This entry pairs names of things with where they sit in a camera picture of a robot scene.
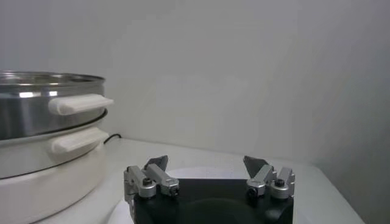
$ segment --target metal bracket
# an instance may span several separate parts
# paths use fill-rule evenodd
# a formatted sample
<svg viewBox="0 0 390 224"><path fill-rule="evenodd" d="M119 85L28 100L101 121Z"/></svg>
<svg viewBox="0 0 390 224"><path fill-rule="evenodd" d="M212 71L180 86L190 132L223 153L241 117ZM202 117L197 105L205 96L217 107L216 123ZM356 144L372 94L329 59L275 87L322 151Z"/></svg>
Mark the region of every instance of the metal bracket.
<svg viewBox="0 0 390 224"><path fill-rule="evenodd" d="M266 185L276 179L276 171L270 165L263 165L259 172L251 179L246 181L247 195L250 198L258 198L264 195Z"/></svg>
<svg viewBox="0 0 390 224"><path fill-rule="evenodd" d="M125 195L137 194L143 198L156 195L156 183L142 173L138 166L129 166L124 171Z"/></svg>
<svg viewBox="0 0 390 224"><path fill-rule="evenodd" d="M170 197L176 197L179 194L179 180L170 177L156 164L149 164L144 170L146 176L154 180L161 186L161 193Z"/></svg>
<svg viewBox="0 0 390 224"><path fill-rule="evenodd" d="M277 199L287 199L294 196L295 174L290 168L283 167L278 178L271 183L271 196Z"/></svg>

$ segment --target bolt head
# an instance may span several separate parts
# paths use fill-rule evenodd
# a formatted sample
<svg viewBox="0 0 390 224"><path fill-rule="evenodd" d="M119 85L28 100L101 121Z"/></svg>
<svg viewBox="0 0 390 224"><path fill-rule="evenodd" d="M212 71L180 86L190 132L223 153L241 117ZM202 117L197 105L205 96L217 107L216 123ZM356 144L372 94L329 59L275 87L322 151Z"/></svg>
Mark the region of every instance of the bolt head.
<svg viewBox="0 0 390 224"><path fill-rule="evenodd" d="M149 177L144 178L144 179L142 180L142 185L143 185L143 186L148 186L148 185L151 185L151 184L152 184L152 180L151 180Z"/></svg>
<svg viewBox="0 0 390 224"><path fill-rule="evenodd" d="M277 187L283 187L285 185L285 181L282 179L276 179L275 180L275 186Z"/></svg>

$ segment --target white table surface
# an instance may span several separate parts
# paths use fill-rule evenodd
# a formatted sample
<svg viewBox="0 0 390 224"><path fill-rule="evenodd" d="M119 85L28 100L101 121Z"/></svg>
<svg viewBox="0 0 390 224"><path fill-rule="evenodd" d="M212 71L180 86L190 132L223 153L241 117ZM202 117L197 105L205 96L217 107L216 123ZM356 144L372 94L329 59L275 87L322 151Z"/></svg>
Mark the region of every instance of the white table surface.
<svg viewBox="0 0 390 224"><path fill-rule="evenodd" d="M112 210L123 198L123 170L129 165L142 167L149 158L168 155L167 170L187 167L217 167L241 172L248 178L243 155L211 152L166 144L112 139L106 144L106 176L83 199L40 224L106 224ZM364 223L347 201L316 167L307 164L266 159L277 170L290 167L296 174L294 207L309 223Z"/></svg>

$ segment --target screw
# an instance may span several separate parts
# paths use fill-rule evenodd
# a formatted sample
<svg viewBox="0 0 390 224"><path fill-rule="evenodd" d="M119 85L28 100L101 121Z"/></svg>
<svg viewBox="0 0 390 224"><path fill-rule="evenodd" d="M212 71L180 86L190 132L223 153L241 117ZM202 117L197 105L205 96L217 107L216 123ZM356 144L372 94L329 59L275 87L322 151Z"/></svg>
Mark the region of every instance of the screw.
<svg viewBox="0 0 390 224"><path fill-rule="evenodd" d="M249 188L246 194L249 198L257 198L257 189Z"/></svg>
<svg viewBox="0 0 390 224"><path fill-rule="evenodd" d="M144 178L144 179L142 180L142 185L143 185L143 186L148 186L148 185L151 185L151 184L152 184L152 180L151 180L149 177Z"/></svg>
<svg viewBox="0 0 390 224"><path fill-rule="evenodd" d="M282 179L276 179L275 180L275 186L276 187L283 187L285 185L285 181Z"/></svg>

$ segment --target silver metal part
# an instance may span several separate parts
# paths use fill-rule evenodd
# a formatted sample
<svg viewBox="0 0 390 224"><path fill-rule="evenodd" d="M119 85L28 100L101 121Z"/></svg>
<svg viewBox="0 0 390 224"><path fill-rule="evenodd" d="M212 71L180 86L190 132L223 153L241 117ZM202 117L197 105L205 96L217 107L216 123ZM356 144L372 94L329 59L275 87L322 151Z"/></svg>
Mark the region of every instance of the silver metal part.
<svg viewBox="0 0 390 224"><path fill-rule="evenodd" d="M0 71L0 140L45 135L96 120L104 108L60 116L52 114L48 104L56 97L103 95L103 83L92 75Z"/></svg>
<svg viewBox="0 0 390 224"><path fill-rule="evenodd" d="M264 165L256 176L246 181L248 192L251 192L251 196L253 197L264 195L266 185L274 179L276 179L276 171L274 171L274 167Z"/></svg>
<svg viewBox="0 0 390 224"><path fill-rule="evenodd" d="M276 180L271 183L271 196L287 199L294 196L295 174L290 168L283 167Z"/></svg>
<svg viewBox="0 0 390 224"><path fill-rule="evenodd" d="M144 171L146 176L154 180L161 186L161 193L170 197L175 197L179 194L179 180L170 177L163 170L161 170L156 164L150 164Z"/></svg>
<svg viewBox="0 0 390 224"><path fill-rule="evenodd" d="M124 171L124 190L127 202L137 194L143 198L156 195L156 183L142 173L138 166L129 166Z"/></svg>

